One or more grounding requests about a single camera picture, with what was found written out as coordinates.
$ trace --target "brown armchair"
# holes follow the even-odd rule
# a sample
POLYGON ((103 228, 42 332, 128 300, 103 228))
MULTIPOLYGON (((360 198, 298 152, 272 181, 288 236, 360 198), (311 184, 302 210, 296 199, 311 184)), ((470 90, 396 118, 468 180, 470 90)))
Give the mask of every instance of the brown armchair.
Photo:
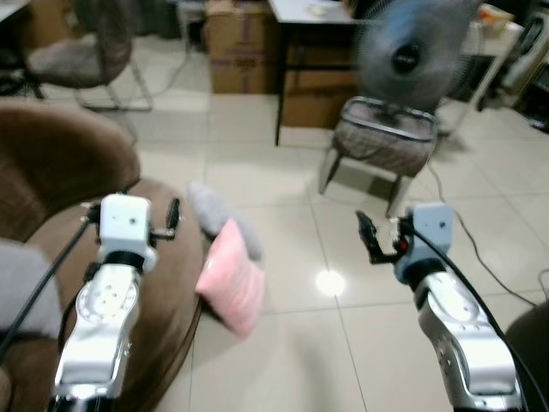
MULTIPOLYGON (((129 189, 152 201, 154 225, 161 226, 172 197, 181 199, 178 237, 158 245, 160 261, 144 279, 119 405, 120 411, 152 410, 182 365, 199 318, 194 290, 204 251, 193 210, 181 194, 142 179, 128 137, 98 115, 7 100, 0 102, 0 130, 0 237, 38 245, 51 259, 80 225, 82 201, 129 189)), ((63 308, 96 258, 94 239, 90 228, 57 273, 63 308)), ((56 341, 21 336, 2 365, 9 384, 0 385, 0 397, 7 391, 9 400, 0 405, 7 403, 10 412, 43 411, 57 362, 56 341)))

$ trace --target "fan head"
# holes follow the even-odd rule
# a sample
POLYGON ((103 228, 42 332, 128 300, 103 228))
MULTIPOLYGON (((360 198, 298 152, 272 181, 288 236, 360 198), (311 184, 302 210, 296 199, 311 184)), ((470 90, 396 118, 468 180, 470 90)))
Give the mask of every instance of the fan head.
POLYGON ((479 0, 381 0, 357 38, 363 95, 432 112, 462 82, 462 55, 479 0))

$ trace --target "robotic arm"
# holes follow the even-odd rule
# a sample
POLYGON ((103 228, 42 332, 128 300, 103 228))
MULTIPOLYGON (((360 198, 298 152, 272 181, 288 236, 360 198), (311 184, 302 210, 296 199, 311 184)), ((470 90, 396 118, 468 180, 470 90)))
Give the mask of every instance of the robotic arm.
POLYGON ((419 326, 438 358, 454 410, 511 411, 522 407, 521 386, 506 343, 494 330, 479 302, 414 230, 446 253, 452 240, 453 210, 443 203, 423 204, 395 222, 399 228, 386 255, 376 229, 357 212, 359 234, 372 264, 393 264, 399 282, 413 291, 419 326))
POLYGON ((76 324, 59 361, 49 412, 114 410, 139 316, 142 277, 156 264, 156 241, 174 239, 179 222, 177 199, 161 230, 151 228, 151 205, 142 197, 109 195, 90 207, 99 208, 98 263, 76 298, 76 324))

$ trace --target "gray pillow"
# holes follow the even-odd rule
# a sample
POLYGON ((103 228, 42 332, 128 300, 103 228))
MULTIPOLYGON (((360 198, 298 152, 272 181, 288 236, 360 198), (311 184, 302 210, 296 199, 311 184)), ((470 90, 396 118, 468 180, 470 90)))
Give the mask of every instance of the gray pillow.
POLYGON ((234 219, 242 233, 251 260, 260 260, 261 242, 251 224, 220 195, 209 187, 191 181, 187 184, 187 200, 198 216, 203 232, 212 238, 217 236, 226 221, 234 219))
MULTIPOLYGON (((39 248, 0 239, 0 330, 8 330, 13 324, 49 267, 39 248)), ((27 315, 20 332, 57 339, 62 316, 54 277, 27 315)))

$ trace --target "wire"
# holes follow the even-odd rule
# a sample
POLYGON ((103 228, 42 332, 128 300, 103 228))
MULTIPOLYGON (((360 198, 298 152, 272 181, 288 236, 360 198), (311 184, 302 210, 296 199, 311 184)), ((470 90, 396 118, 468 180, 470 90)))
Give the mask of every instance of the wire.
POLYGON ((36 303, 36 300, 39 298, 40 294, 44 290, 45 285, 47 285, 50 279, 55 275, 55 272, 57 271, 57 269, 59 269, 64 259, 67 257, 67 255, 69 255, 70 251, 72 251, 72 249, 76 246, 76 243, 78 243, 78 240, 80 240, 82 235, 86 232, 89 222, 89 218, 84 218, 83 223, 80 225, 70 242, 64 247, 61 253, 59 253, 53 264, 51 264, 50 268, 44 274, 44 276, 42 276, 42 279, 40 279, 40 282, 38 283, 38 285, 36 285, 36 288, 31 293, 27 302, 17 314, 17 318, 15 318, 14 323, 9 327, 6 337, 2 340, 2 344, 0 344, 0 365, 2 365, 4 358, 8 353, 9 346, 13 342, 28 313, 31 311, 34 304, 36 303))
MULTIPOLYGON (((441 202, 448 203, 448 202, 446 202, 446 199, 444 199, 444 196, 443 196, 443 182, 440 179, 440 176, 438 176, 437 172, 435 171, 434 167, 432 166, 432 164, 430 162, 427 163, 427 167, 431 171, 432 176, 437 181, 438 198, 440 199, 441 202)), ((486 270, 486 272, 488 272, 490 274, 490 276, 494 279, 494 281, 496 281, 498 283, 498 285, 501 286, 507 293, 512 294, 517 299, 522 300, 524 303, 526 303, 527 305, 530 305, 531 307, 536 307, 537 305, 535 303, 533 303, 533 301, 528 300, 525 297, 519 295, 517 292, 511 290, 507 285, 505 285, 501 280, 499 280, 498 276, 496 276, 496 274, 490 269, 490 267, 486 264, 486 262, 484 261, 484 259, 480 255, 479 247, 477 245, 477 242, 474 239, 471 232, 469 231, 467 225, 465 224, 465 221, 463 220, 462 215, 460 215, 460 213, 455 209, 454 209, 454 213, 457 216, 457 220, 462 225, 463 231, 465 232, 465 234, 467 235, 467 237, 471 241, 471 245, 473 246, 474 254, 477 257, 477 260, 482 265, 482 267, 486 270)))
POLYGON ((57 335, 57 351, 59 354, 63 352, 65 346, 65 333, 67 331, 67 322, 69 321, 69 316, 72 313, 73 309, 76 306, 76 299, 80 291, 76 292, 75 296, 70 300, 69 304, 63 311, 63 318, 61 319, 61 327, 59 328, 59 334, 57 335))
MULTIPOLYGON (((545 400, 545 397, 543 396, 543 392, 541 391, 541 388, 538 386, 538 383, 535 381, 534 376, 532 375, 532 372, 524 362, 524 359, 516 352, 516 349, 513 347, 513 345, 510 344, 510 342, 507 340, 507 336, 505 336, 504 332, 501 330, 501 328, 498 325, 498 322, 492 315, 492 312, 490 312, 490 309, 488 309, 488 306, 486 303, 482 300, 479 293, 475 290, 473 285, 469 282, 469 280, 463 275, 463 273, 459 270, 459 268, 454 264, 454 262, 444 253, 441 251, 435 244, 433 244, 424 234, 417 231, 415 227, 410 225, 407 222, 403 222, 403 226, 407 228, 407 230, 410 233, 413 233, 414 236, 417 236, 423 242, 429 246, 430 249, 432 249, 455 273, 455 275, 459 278, 460 281, 465 285, 465 287, 468 289, 468 291, 471 293, 471 295, 477 300, 480 308, 484 311, 486 314, 486 317, 488 318, 488 322, 492 326, 492 328, 495 330, 496 335, 505 343, 509 351, 511 352, 511 355, 513 356, 513 359, 518 364, 518 366, 524 371, 526 374, 528 380, 532 384, 533 388, 536 391, 536 394, 540 398, 541 405, 543 406, 543 409, 545 412, 549 412, 549 406, 547 405, 547 402, 545 400)), ((526 402, 525 393, 524 391, 521 392, 522 401, 524 403, 526 411, 528 411, 528 404, 526 402)))

